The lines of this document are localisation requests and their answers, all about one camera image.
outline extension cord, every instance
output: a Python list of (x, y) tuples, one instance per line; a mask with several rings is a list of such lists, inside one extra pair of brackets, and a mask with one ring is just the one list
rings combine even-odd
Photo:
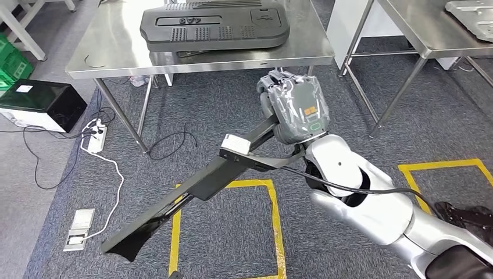
[(108, 127), (101, 123), (101, 119), (98, 119), (96, 121), (96, 126), (94, 126), (92, 130), (93, 133), (91, 139), (89, 140), (87, 151), (96, 154), (103, 151)]

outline orange label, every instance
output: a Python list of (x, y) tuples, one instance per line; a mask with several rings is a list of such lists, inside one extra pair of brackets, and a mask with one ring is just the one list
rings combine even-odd
[(312, 113), (316, 113), (316, 112), (317, 109), (314, 106), (305, 109), (305, 115), (311, 115)]

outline floor outlet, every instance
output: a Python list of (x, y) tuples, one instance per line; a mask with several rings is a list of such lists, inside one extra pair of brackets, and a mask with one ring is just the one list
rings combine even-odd
[(95, 211), (94, 208), (76, 211), (65, 247), (63, 247), (64, 252), (84, 250), (86, 242), (84, 238), (89, 234)]

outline stainless steel table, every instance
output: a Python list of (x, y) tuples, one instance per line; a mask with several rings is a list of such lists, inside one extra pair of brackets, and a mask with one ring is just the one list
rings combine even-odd
[[(420, 72), (428, 59), (465, 57), (478, 73), (493, 87), (493, 80), (469, 56), (493, 55), (493, 44), (478, 40), (454, 16), (445, 10), (450, 0), (378, 0), (379, 4), (399, 27), (404, 36), (413, 45), (415, 51), (396, 51), (384, 53), (355, 53), (356, 43), (370, 12), (374, 0), (368, 0), (363, 17), (358, 25), (355, 36), (349, 47), (348, 54), (342, 65), (340, 76), (346, 71), (353, 79), (358, 92), (376, 122), (370, 136), (386, 121), (395, 105), (406, 92), (408, 86)], [(377, 115), (363, 88), (352, 72), (349, 64), (352, 58), (364, 56), (397, 55), (417, 53), (420, 55), (413, 70), (388, 105), (381, 117)]]
[[(140, 34), (142, 13), (164, 5), (164, 0), (111, 0), (102, 3), (67, 65), (75, 79), (93, 78), (120, 120), (145, 153), (140, 137), (153, 75), (310, 66), (330, 64), (334, 52), (310, 0), (276, 0), (284, 5), (290, 22), (288, 41), (277, 48), (214, 51), (178, 58), (175, 53), (149, 53)], [(103, 78), (151, 75), (138, 131), (108, 90)]]

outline table top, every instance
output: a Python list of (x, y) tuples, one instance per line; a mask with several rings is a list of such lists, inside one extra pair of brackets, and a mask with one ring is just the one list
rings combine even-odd
[(378, 0), (424, 58), (493, 55), (493, 44), (478, 40), (445, 10), (450, 0)]
[(284, 5), (291, 26), (285, 44), (186, 58), (149, 52), (140, 34), (144, 10), (163, 6), (165, 0), (107, 1), (96, 11), (66, 71), (81, 79), (330, 64), (334, 51), (311, 1), (275, 1)]

